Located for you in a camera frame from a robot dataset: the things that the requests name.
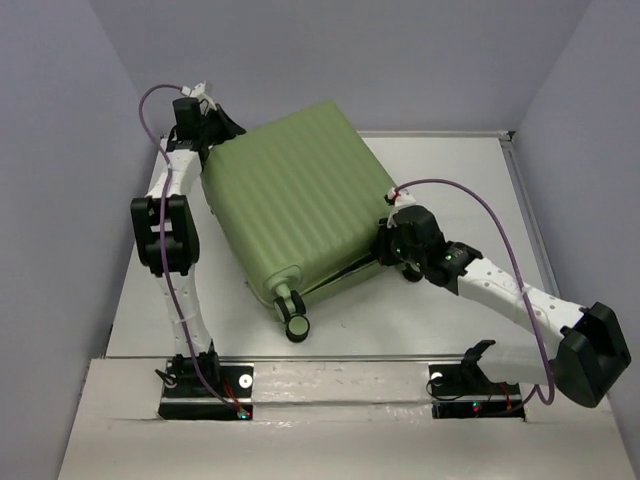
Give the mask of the green hardshell suitcase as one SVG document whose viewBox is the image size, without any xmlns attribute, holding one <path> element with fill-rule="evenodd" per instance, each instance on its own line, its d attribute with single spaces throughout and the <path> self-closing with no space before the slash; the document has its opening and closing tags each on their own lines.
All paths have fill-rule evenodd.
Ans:
<svg viewBox="0 0 640 480">
<path fill-rule="evenodd" d="M 309 308 L 380 274 L 374 249 L 396 183 L 334 102 L 211 148 L 206 202 L 256 299 L 292 342 Z"/>
</svg>

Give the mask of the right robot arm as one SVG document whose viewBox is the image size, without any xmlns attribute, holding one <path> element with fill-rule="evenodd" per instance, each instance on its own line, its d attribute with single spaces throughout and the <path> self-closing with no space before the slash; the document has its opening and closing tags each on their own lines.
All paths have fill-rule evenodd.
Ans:
<svg viewBox="0 0 640 480">
<path fill-rule="evenodd" d="M 566 301 L 519 280 L 479 250 L 446 239 L 421 205 L 380 219 L 371 252 L 383 266 L 403 266 L 409 280 L 425 280 L 531 333 L 541 382 L 582 407 L 598 406 L 631 364 L 611 307 Z"/>
</svg>

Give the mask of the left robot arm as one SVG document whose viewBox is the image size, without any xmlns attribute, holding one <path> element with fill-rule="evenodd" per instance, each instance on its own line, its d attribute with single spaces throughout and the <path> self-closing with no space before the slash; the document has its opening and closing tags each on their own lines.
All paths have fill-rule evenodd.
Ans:
<svg viewBox="0 0 640 480">
<path fill-rule="evenodd" d="M 201 312 L 195 267 L 200 241 L 188 201 L 212 147 L 245 132 L 206 95 L 173 101 L 175 125 L 152 140 L 163 169 L 142 197 L 131 201 L 137 253 L 161 288 L 173 335 L 174 357 L 160 374 L 169 388 L 222 403 L 218 354 Z"/>
</svg>

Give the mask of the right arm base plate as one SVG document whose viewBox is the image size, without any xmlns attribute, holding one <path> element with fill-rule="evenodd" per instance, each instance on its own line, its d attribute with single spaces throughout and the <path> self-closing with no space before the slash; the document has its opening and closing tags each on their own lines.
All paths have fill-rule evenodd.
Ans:
<svg viewBox="0 0 640 480">
<path fill-rule="evenodd" d="M 435 420 L 526 418 L 518 384 L 491 382 L 458 363 L 430 366 L 425 390 Z"/>
</svg>

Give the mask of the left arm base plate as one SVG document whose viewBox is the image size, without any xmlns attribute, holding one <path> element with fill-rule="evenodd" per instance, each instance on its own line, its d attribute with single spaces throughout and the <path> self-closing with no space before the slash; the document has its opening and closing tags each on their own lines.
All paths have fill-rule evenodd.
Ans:
<svg viewBox="0 0 640 480">
<path fill-rule="evenodd" d="M 192 366 L 179 372 L 171 363 L 156 369 L 162 382 L 158 415 L 175 421 L 250 421 L 253 419 L 254 365 L 223 363 L 220 380 L 205 376 L 211 393 Z"/>
</svg>

